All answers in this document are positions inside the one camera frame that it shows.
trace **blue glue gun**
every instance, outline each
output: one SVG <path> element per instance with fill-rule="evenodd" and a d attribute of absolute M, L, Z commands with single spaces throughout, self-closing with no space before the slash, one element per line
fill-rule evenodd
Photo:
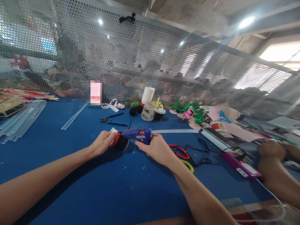
<path fill-rule="evenodd" d="M 152 130 L 150 128 L 142 129 L 134 129 L 124 131 L 122 135 L 128 139 L 135 139 L 139 142 L 142 142 L 146 145 L 150 145 L 150 141 L 153 137 Z"/>

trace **craft workshop table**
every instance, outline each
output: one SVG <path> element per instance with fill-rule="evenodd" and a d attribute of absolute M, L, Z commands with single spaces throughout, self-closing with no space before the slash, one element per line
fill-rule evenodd
<path fill-rule="evenodd" d="M 113 126 L 99 123 L 115 114 L 111 109 L 88 108 L 67 130 L 61 130 L 83 101 L 48 102 L 40 117 L 17 142 L 0 145 L 0 183 L 90 145 L 102 130 Z M 129 109 L 114 117 L 116 123 L 129 124 Z M 125 127 L 114 126 L 121 131 Z M 187 129 L 188 124 L 167 112 L 160 122 L 145 122 L 140 114 L 131 128 Z M 163 134 L 168 144 L 202 148 L 200 133 Z M 244 204 L 273 197 L 257 182 L 244 179 L 214 153 L 190 150 L 198 162 L 204 156 L 211 165 L 195 168 L 196 177 L 219 199 L 240 198 Z M 131 140 L 122 152 L 109 149 L 71 173 L 40 200 L 17 224 L 136 224 L 189 213 L 187 202 L 173 174 L 138 150 Z"/>

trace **window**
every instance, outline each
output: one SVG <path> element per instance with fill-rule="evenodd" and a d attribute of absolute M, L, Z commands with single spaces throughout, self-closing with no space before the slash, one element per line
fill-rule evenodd
<path fill-rule="evenodd" d="M 187 73 L 187 71 L 188 71 L 189 67 L 191 66 L 191 64 L 192 64 L 192 62 L 193 62 L 195 56 L 196 56 L 196 54 L 191 54 L 191 55 L 189 55 L 189 56 L 186 58 L 186 60 L 185 60 L 185 62 L 184 62 L 184 64 L 183 64 L 183 66 L 182 66 L 182 68 L 181 68 L 181 71 L 180 71 L 180 72 L 183 74 L 183 76 L 185 76 L 185 74 Z"/>
<path fill-rule="evenodd" d="M 234 88 L 255 87 L 270 93 L 290 76 L 289 73 L 256 63 L 239 79 Z"/>
<path fill-rule="evenodd" d="M 271 44 L 260 58 L 297 71 L 300 69 L 300 41 Z"/>
<path fill-rule="evenodd" d="M 205 57 L 204 62 L 202 63 L 199 71 L 197 72 L 197 76 L 199 77 L 201 75 L 201 73 L 203 72 L 205 66 L 208 64 L 209 60 L 211 59 L 213 53 L 215 52 L 215 50 L 211 51 L 210 53 L 208 53 L 208 55 Z"/>
<path fill-rule="evenodd" d="M 292 70 L 299 70 L 300 41 L 271 44 L 261 54 L 260 58 Z M 270 93 L 290 76 L 289 73 L 256 63 L 248 69 L 234 88 L 256 87 Z"/>
<path fill-rule="evenodd" d="M 56 55 L 56 45 L 53 40 L 41 37 L 41 42 L 46 53 Z"/>
<path fill-rule="evenodd" d="M 12 46 L 16 45 L 17 38 L 15 32 L 13 31 L 12 28 L 4 24 L 4 21 L 2 20 L 1 17 L 0 17 L 0 35 L 3 44 L 12 45 Z"/>

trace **ceiling light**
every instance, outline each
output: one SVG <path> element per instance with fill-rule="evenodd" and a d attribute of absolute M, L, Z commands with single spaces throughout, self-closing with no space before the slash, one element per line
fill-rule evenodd
<path fill-rule="evenodd" d="M 240 25 L 238 26 L 239 29 L 245 28 L 247 26 L 249 26 L 253 21 L 254 21 L 255 17 L 248 17 L 246 19 L 244 19 Z"/>

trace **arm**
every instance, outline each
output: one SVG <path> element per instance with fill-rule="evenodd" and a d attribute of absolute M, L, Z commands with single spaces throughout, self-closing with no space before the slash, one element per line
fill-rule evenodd
<path fill-rule="evenodd" d="M 102 131 L 87 148 L 25 173 L 0 185 L 0 224 L 17 221 L 76 168 L 103 154 L 117 133 Z"/>
<path fill-rule="evenodd" d="M 279 199 L 300 209 L 300 184 L 281 163 L 285 158 L 284 148 L 270 141 L 259 146 L 258 151 L 261 155 L 258 171 L 263 175 L 264 185 Z"/>
<path fill-rule="evenodd" d="M 171 151 L 160 134 L 154 134 L 150 145 L 138 141 L 136 145 L 173 172 L 197 224 L 237 224 L 218 199 Z"/>

